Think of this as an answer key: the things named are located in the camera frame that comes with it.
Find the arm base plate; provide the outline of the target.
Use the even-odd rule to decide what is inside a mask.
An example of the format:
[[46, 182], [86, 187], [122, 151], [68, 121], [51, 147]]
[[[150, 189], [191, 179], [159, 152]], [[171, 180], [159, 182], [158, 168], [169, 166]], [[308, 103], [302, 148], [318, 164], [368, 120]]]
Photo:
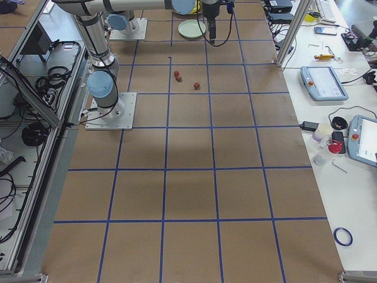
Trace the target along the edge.
[[87, 130], [132, 130], [137, 93], [118, 93], [118, 102], [110, 114], [101, 118], [110, 109], [98, 108], [88, 114]]
[[144, 40], [147, 30], [147, 18], [134, 18], [126, 26], [111, 27], [111, 41]]

